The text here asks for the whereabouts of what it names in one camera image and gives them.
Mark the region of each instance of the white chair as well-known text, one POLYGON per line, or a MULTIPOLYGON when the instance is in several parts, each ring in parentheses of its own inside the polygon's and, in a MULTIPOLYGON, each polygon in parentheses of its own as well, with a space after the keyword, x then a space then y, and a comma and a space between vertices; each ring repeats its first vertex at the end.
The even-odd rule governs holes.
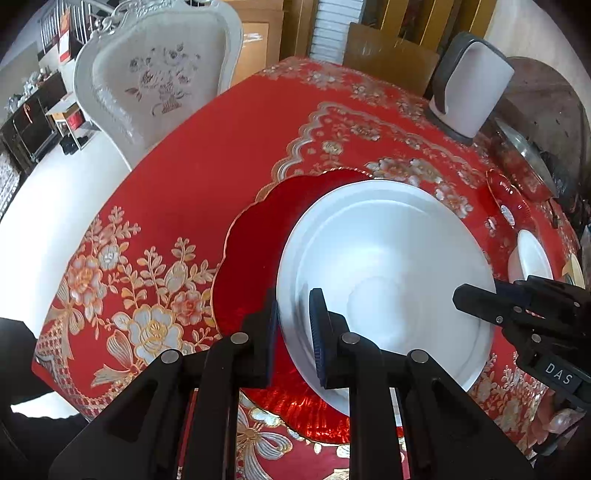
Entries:
POLYGON ((74 93, 132 170, 166 135, 230 86, 242 23, 219 0, 132 0, 81 49, 74 93))

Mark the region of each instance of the metal pot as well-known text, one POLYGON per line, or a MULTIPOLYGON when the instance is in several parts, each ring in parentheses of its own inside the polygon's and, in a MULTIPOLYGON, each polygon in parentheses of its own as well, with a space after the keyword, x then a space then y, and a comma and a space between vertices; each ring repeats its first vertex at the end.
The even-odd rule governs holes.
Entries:
POLYGON ((532 202, 542 203, 557 196, 556 185, 538 151, 523 135, 503 120, 492 121, 495 152, 507 176, 532 202))

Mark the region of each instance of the red charger plate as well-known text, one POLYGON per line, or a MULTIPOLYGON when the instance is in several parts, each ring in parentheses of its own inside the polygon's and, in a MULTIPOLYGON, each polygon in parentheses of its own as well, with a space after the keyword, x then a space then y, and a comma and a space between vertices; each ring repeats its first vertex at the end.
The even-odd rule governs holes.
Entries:
MULTIPOLYGON (((212 286, 212 306, 223 335, 240 329, 246 314, 259 311, 269 288, 275 288, 283 248, 293 227, 323 195, 368 180, 358 170, 339 168, 318 176, 290 177, 235 220, 212 286)), ((323 443, 349 443, 349 418, 329 406, 305 382, 278 336, 271 386, 245 391, 259 407, 279 415, 300 435, 323 443)))

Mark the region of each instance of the red scalloped plate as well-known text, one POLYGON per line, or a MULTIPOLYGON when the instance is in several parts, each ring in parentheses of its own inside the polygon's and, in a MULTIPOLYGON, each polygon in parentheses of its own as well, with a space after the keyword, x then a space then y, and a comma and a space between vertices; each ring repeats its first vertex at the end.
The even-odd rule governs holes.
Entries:
POLYGON ((511 181, 493 169, 486 172, 486 181, 507 222, 516 231, 529 230, 538 236, 538 226, 531 214, 530 206, 511 181))
MULTIPOLYGON (((263 307, 267 290, 277 282, 285 243, 304 212, 328 192, 370 178, 366 173, 346 168, 318 176, 290 177, 234 220, 212 286, 213 311, 223 335, 237 332, 246 314, 263 307)), ((247 390, 246 394, 306 438, 349 443, 349 418, 308 386, 291 361, 281 336, 275 348, 271 386, 266 390, 247 390)))

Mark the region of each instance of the wooden cabinet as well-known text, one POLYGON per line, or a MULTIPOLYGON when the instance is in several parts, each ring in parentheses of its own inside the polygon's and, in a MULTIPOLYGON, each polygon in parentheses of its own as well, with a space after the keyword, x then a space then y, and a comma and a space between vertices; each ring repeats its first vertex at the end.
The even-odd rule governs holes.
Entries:
POLYGON ((244 42, 232 84, 279 61, 283 0, 229 0, 242 20, 244 42))
POLYGON ((65 94, 66 87, 61 74, 56 72, 0 127, 0 140, 25 175, 31 173, 35 162, 39 160, 32 156, 38 150, 42 150, 50 137, 55 134, 45 112, 59 102, 65 94))

